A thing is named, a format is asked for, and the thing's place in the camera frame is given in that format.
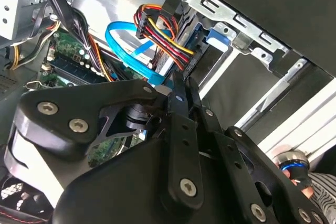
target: yellow wire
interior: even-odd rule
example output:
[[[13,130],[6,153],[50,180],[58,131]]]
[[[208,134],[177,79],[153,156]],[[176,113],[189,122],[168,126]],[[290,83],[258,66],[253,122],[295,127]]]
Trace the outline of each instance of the yellow wire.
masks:
[[[171,53],[169,53],[163,46],[161,46],[160,44],[157,44],[155,42],[155,40],[151,39],[149,36],[147,36],[147,35],[144,35],[144,36],[145,36],[145,38],[150,39],[151,41],[153,41],[154,44],[156,44],[162,51],[164,51],[169,57],[171,57],[173,59],[173,61],[178,66],[178,68],[180,68],[181,70],[183,70],[183,66],[181,66],[181,64],[179,63],[179,61]]]
[[[157,5],[157,4],[145,4],[145,5],[142,6],[142,9],[141,9],[141,10],[142,10],[142,11],[145,10],[145,8],[146,8],[147,6],[153,6],[153,7],[157,7],[157,8],[162,8],[161,5]]]
[[[103,72],[103,74],[105,75],[105,77],[106,77],[110,82],[113,81],[113,79],[112,79],[112,78],[110,77],[110,75],[107,73],[106,68],[105,68],[105,66],[104,66],[104,63],[103,63],[102,60],[101,60],[101,55],[100,55],[100,53],[99,53],[99,49],[98,49],[97,44],[96,44],[95,41],[93,40],[92,36],[91,36],[91,35],[89,35],[89,36],[90,36],[90,40],[91,40],[91,42],[93,43],[93,45],[94,45],[94,47],[95,47],[95,50],[96,50],[96,52],[97,52],[97,55],[98,55],[98,61],[99,61],[99,65],[100,65],[101,71]]]
[[[172,43],[175,47],[177,48],[180,48],[181,50],[193,55],[194,52],[192,52],[191,50],[185,48],[185,47],[182,47],[180,46],[179,44],[177,44],[175,41],[173,41],[171,38],[169,38],[166,34],[164,34],[157,26],[156,24],[154,23],[154,21],[151,19],[151,18],[148,18],[148,21],[152,24],[152,26],[155,28],[155,30],[161,34],[167,41],[169,41],[170,43]]]
[[[14,46],[14,60],[13,60],[13,65],[10,69],[14,69],[19,62],[19,48],[18,46]]]

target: cable connector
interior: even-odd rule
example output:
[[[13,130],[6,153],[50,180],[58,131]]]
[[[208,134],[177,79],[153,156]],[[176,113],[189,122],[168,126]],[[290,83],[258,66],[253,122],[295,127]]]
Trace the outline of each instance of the cable connector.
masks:
[[[157,19],[159,18],[159,14],[160,14],[160,11],[152,10],[152,9],[145,9],[142,12],[141,18],[139,20],[139,25],[138,25],[138,28],[135,34],[138,39],[144,38],[143,34],[145,32],[144,29],[145,29],[145,26],[147,25],[148,18],[152,18],[152,20],[154,20],[154,22],[156,23]]]

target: ventilation slot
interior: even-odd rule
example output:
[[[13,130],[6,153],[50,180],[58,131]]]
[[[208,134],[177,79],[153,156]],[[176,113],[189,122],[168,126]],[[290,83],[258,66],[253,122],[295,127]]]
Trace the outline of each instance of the ventilation slot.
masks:
[[[0,92],[2,94],[6,93],[8,89],[10,89],[16,83],[17,81],[0,74]]]

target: screw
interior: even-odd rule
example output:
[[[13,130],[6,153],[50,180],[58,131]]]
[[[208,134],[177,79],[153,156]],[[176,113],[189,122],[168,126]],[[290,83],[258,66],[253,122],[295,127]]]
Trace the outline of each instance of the screw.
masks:
[[[305,222],[307,223],[311,222],[309,215],[303,209],[299,208],[299,214],[302,217],[302,219],[304,219]]]
[[[54,115],[58,111],[58,107],[52,102],[40,102],[37,110],[44,115]]]
[[[243,136],[242,133],[237,129],[235,129],[235,133],[236,133],[237,136]]]
[[[84,133],[89,129],[89,125],[82,119],[72,119],[69,123],[70,129],[73,132]]]
[[[58,17],[56,14],[50,14],[49,18],[52,20],[52,21],[58,21]]]
[[[146,91],[146,92],[148,92],[148,93],[152,93],[152,90],[150,88],[148,88],[148,87],[143,87],[143,90]]]
[[[176,97],[176,99],[178,99],[180,102],[183,102],[183,98],[182,98],[182,97],[179,97],[178,95],[175,96],[175,97]]]
[[[317,213],[315,213],[313,211],[311,213],[313,214],[314,218],[317,220],[317,222],[319,224],[323,224],[323,220],[321,219],[321,217]]]
[[[257,205],[257,204],[252,204],[251,205],[251,211],[252,214],[260,221],[260,222],[265,222],[266,221],[266,214],[263,211],[263,209]]]
[[[189,197],[194,197],[197,193],[195,184],[187,178],[183,178],[180,181],[180,188]]]
[[[209,110],[209,109],[206,109],[205,112],[206,112],[209,116],[213,116],[213,115],[214,115],[214,113],[213,113],[211,110]]]

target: blue ring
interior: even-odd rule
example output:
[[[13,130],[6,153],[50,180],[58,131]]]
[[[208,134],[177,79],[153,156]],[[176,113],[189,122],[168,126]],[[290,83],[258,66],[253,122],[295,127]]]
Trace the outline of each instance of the blue ring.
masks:
[[[306,166],[302,164],[290,164],[290,165],[286,165],[283,168],[281,168],[281,171],[287,170],[291,167],[306,167]]]

